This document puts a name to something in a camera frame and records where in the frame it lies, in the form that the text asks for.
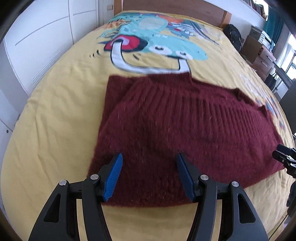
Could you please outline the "dark red knitted sweater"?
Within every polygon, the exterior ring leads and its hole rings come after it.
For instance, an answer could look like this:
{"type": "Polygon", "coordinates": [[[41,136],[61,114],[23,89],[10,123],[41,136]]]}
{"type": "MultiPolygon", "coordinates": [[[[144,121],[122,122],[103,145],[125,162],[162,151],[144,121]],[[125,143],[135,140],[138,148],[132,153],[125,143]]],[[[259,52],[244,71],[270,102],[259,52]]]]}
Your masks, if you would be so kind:
{"type": "Polygon", "coordinates": [[[166,207],[189,203],[176,157],[215,181],[254,185],[281,170],[272,153],[282,139],[265,106],[240,89],[189,73],[109,77],[89,175],[116,153],[123,167],[110,205],[166,207]]]}

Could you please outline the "wooden headboard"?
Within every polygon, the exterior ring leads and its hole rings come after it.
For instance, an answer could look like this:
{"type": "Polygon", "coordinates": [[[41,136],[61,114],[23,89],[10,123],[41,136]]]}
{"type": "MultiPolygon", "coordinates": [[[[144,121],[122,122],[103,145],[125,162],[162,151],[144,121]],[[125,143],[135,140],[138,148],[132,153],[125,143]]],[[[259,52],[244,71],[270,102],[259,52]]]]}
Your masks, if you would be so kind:
{"type": "Polygon", "coordinates": [[[114,1],[114,15],[122,11],[156,11],[190,16],[216,27],[230,24],[232,14],[214,4],[201,0],[124,0],[114,1]]]}

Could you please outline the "wooden drawer cabinet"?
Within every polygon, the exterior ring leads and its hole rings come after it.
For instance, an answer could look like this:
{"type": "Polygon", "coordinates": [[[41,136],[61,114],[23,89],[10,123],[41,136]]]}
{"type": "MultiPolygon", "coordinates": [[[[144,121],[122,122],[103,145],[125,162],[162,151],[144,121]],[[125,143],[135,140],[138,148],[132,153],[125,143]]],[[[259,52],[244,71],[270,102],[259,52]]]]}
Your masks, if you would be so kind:
{"type": "Polygon", "coordinates": [[[274,68],[276,61],[274,55],[262,43],[250,35],[247,36],[240,54],[245,57],[257,75],[265,81],[274,68]]]}

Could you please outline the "teal curtain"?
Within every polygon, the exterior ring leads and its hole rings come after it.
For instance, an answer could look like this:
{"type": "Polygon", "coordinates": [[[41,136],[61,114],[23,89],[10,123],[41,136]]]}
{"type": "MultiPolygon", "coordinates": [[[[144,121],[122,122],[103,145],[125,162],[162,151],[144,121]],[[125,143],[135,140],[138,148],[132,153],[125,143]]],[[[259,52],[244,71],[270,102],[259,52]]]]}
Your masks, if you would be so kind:
{"type": "Polygon", "coordinates": [[[277,11],[271,6],[268,7],[268,16],[266,24],[264,25],[264,32],[269,35],[274,44],[276,44],[280,38],[283,29],[283,20],[277,11]]]}

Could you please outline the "row of books on shelf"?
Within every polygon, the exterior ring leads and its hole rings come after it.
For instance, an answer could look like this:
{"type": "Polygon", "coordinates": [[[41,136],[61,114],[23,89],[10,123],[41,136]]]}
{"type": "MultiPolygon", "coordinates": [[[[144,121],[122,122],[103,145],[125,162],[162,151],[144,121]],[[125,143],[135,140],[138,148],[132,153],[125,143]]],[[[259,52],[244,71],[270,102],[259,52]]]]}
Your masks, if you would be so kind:
{"type": "Polygon", "coordinates": [[[244,3],[254,9],[265,20],[268,16],[268,4],[265,1],[242,0],[244,3]]]}

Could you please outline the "white printer on cabinet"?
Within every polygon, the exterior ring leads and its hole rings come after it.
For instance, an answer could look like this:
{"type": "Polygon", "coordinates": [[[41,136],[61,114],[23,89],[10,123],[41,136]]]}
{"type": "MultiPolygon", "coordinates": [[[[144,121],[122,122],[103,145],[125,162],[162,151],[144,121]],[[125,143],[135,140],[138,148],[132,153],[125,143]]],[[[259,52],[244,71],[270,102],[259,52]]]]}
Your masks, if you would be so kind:
{"type": "Polygon", "coordinates": [[[255,40],[263,44],[269,51],[274,49],[274,42],[269,35],[258,27],[252,26],[249,35],[255,40]]]}

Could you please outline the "white built-in wardrobe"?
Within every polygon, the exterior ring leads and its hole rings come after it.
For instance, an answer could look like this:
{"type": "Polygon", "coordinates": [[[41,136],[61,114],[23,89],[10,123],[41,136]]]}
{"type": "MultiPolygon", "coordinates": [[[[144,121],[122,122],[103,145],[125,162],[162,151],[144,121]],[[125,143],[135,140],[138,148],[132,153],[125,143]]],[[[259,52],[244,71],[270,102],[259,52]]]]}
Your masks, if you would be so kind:
{"type": "Polygon", "coordinates": [[[30,1],[1,40],[1,156],[28,98],[76,42],[107,23],[115,1],[30,1]]]}

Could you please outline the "dark grey office chair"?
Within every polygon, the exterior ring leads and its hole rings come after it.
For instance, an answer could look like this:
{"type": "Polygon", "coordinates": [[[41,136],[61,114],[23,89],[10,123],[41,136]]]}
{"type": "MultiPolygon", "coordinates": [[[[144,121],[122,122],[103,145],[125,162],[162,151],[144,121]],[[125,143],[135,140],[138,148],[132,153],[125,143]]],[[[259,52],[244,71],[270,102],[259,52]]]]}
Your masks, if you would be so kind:
{"type": "Polygon", "coordinates": [[[281,108],[283,109],[287,121],[290,125],[292,134],[295,134],[296,130],[296,83],[295,79],[285,93],[283,98],[280,100],[281,108]]]}

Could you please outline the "black backpack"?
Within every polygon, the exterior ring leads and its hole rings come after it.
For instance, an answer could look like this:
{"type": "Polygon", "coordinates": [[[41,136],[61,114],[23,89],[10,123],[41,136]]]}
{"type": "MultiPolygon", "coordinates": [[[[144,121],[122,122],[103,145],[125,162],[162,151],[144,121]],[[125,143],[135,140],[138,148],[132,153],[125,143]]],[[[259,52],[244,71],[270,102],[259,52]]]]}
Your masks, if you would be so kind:
{"type": "Polygon", "coordinates": [[[233,47],[240,52],[242,48],[242,43],[241,43],[241,34],[239,30],[232,24],[228,24],[224,29],[223,32],[225,36],[229,39],[233,47]]]}

